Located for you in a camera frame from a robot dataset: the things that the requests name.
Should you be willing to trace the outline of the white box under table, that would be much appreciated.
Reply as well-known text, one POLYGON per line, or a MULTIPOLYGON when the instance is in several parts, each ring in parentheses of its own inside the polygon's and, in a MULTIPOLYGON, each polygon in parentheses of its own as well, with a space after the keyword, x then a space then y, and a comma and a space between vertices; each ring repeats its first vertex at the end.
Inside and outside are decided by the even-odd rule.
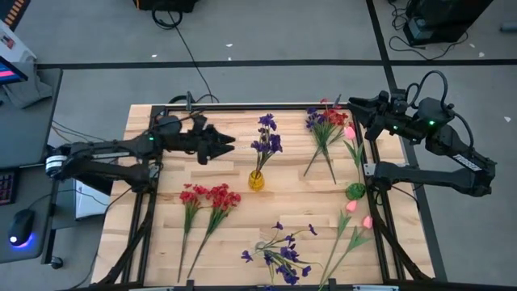
POLYGON ((78 180, 74 181, 75 219, 104 214, 110 203, 110 196, 78 180))

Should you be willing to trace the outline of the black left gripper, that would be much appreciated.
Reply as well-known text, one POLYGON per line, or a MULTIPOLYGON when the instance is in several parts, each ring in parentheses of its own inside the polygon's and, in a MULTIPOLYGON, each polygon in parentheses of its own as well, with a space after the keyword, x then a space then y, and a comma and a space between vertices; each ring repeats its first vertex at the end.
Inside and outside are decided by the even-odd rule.
POLYGON ((235 141, 234 137, 220 133, 213 124, 208 124, 206 129, 190 130, 186 133, 181 133, 177 126, 162 128, 162 148, 164 150, 183 151, 188 154, 197 153, 197 161, 201 165, 206 165, 209 160, 233 151, 234 146, 227 144, 235 141), (209 145, 209 139, 218 144, 209 145))

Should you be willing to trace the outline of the green flower stems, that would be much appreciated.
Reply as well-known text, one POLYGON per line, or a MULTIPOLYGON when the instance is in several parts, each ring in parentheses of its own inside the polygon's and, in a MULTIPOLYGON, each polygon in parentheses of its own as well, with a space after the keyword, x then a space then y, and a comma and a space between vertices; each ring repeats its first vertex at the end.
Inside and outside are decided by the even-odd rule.
MULTIPOLYGON (((272 229, 281 231, 284 230, 284 226, 278 221, 272 226, 272 229)), ((306 228, 285 236, 281 236, 279 233, 279 243, 277 244, 279 249, 268 252, 265 256, 251 256, 248 250, 241 253, 241 259, 244 259, 247 263, 253 262, 255 257, 264 261, 270 277, 270 284, 266 287, 267 291, 273 290, 277 276, 287 285, 296 285, 302 277, 307 277, 311 273, 314 264, 321 266, 320 263, 300 259, 301 254, 296 250, 296 236, 305 232, 318 236, 313 225, 308 224, 306 228)))

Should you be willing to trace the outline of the white container with sticker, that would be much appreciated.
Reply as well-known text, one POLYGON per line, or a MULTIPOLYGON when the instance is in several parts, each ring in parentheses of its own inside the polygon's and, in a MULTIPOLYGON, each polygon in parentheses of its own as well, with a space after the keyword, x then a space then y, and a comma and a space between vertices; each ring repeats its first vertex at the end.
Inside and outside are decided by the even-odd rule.
POLYGON ((0 57, 9 62, 35 61, 37 59, 37 56, 3 21, 0 21, 0 57))

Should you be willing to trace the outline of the black keyboard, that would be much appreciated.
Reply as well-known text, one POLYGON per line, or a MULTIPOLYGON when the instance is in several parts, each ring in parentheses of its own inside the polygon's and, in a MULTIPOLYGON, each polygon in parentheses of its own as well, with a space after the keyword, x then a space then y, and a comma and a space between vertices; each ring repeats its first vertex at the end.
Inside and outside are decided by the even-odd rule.
POLYGON ((0 171, 0 206, 15 203, 17 183, 17 170, 0 171))

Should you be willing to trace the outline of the black aluminium table frame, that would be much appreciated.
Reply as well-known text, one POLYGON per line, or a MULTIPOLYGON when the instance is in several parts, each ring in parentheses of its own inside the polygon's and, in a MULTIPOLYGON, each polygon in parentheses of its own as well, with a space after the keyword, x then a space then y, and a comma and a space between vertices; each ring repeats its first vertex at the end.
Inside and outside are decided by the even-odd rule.
MULTIPOLYGON (((210 124, 236 141, 234 150, 205 166, 195 156, 181 152, 164 153, 163 168, 155 196, 138 197, 122 182, 112 189, 113 206, 103 226, 92 280, 103 279, 128 245, 128 236, 144 218, 153 212, 152 230, 137 248, 124 279, 140 281, 144 286, 221 287, 234 285, 255 287, 270 284, 262 259, 247 263, 241 259, 244 250, 252 251, 256 242, 270 238, 280 222, 281 236, 302 230, 312 224, 318 236, 309 232, 296 236, 296 249, 304 261, 314 264, 301 285, 316 288, 330 256, 338 229, 338 216, 347 205, 345 188, 358 181, 353 158, 343 142, 330 147, 330 159, 336 178, 332 180, 324 157, 317 156, 307 175, 307 166, 316 149, 312 135, 305 127, 306 107, 292 104, 209 104, 205 116, 210 124), (257 153, 250 147, 259 139, 259 118, 271 113, 281 137, 282 153, 274 154, 264 165, 265 186, 253 191, 249 174, 255 170, 257 153), (188 235, 181 279, 177 282, 183 240, 184 208, 179 198, 184 184, 211 188, 227 183, 241 195, 239 206, 221 223, 200 253, 189 278, 190 267, 202 243, 208 225, 209 210, 195 216, 188 235)), ((385 194, 370 194, 359 201, 334 253, 333 262, 345 251, 355 226, 361 227, 371 209, 377 209, 406 254, 420 271, 433 277, 437 269, 431 262, 430 241, 423 231, 423 202, 412 196, 412 186, 398 184, 385 194)), ((357 247, 341 263, 334 279, 349 283, 383 283, 390 279, 410 279, 390 245, 377 230, 365 233, 371 240, 357 247)))

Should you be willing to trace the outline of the yellow glass vase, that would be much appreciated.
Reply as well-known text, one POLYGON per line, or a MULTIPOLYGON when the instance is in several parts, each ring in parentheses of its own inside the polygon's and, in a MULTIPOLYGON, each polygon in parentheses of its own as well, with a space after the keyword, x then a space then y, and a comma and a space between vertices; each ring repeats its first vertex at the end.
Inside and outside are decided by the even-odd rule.
POLYGON ((265 186, 265 179, 263 173, 261 171, 253 170, 249 174, 248 186, 253 191, 261 191, 265 186))

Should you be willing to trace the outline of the green glass vase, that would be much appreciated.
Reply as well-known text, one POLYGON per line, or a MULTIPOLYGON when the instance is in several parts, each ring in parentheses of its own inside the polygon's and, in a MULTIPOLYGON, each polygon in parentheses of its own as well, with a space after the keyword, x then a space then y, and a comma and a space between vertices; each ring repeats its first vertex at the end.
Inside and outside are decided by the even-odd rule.
POLYGON ((345 189, 348 200, 360 200, 366 194, 367 188, 363 183, 351 183, 345 189))

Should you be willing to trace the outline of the computer monitor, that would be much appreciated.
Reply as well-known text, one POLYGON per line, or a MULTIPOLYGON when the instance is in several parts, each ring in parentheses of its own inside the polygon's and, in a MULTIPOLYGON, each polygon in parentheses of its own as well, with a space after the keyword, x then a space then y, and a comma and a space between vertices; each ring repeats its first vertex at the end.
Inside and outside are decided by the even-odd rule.
POLYGON ((0 86, 25 82, 28 80, 28 76, 21 70, 17 69, 4 57, 0 56, 0 86))

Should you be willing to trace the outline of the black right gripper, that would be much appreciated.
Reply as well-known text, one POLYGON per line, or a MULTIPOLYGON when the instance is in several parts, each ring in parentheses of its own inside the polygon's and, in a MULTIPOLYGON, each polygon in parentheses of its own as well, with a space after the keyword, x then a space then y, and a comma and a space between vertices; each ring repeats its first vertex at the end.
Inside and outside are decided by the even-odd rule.
POLYGON ((413 118, 406 114, 407 102, 383 103, 379 97, 364 99, 350 97, 349 110, 357 118, 373 118, 366 126, 364 138, 375 141, 382 131, 388 130, 391 135, 397 134, 410 141, 420 141, 421 134, 414 128, 413 118))

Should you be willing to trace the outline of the black case on floor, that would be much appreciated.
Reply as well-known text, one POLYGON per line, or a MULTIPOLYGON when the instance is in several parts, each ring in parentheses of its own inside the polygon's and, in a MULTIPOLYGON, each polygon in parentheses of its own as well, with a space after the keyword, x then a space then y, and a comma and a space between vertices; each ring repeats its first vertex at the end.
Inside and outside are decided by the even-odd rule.
POLYGON ((199 0, 132 0, 138 10, 191 13, 199 0))

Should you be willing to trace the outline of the black computer mouse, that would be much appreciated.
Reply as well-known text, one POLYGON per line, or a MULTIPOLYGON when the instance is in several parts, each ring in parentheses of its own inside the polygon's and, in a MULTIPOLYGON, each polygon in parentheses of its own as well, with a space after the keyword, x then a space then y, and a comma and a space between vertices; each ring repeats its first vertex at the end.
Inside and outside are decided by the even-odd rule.
POLYGON ((32 229, 35 220, 35 211, 23 209, 18 211, 7 231, 8 240, 11 246, 25 247, 32 239, 32 229))

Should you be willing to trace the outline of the black equipment cart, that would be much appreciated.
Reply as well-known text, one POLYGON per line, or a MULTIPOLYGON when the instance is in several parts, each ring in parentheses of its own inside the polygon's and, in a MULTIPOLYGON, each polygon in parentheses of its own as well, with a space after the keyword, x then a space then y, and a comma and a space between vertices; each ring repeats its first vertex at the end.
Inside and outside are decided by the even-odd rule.
POLYGON ((455 43, 494 0, 409 0, 403 32, 410 46, 455 43))

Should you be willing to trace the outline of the dark grey desk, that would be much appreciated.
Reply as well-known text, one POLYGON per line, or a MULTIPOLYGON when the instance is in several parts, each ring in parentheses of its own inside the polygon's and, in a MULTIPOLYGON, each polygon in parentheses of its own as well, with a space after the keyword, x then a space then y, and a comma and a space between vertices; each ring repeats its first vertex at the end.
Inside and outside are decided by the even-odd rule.
POLYGON ((50 231, 57 184, 45 174, 44 160, 63 72, 46 69, 37 74, 52 87, 52 97, 26 109, 8 101, 0 106, 0 175, 11 173, 15 182, 14 202, 0 205, 0 264, 41 256, 50 231), (27 242, 13 246, 8 230, 24 209, 34 212, 32 231, 27 242))

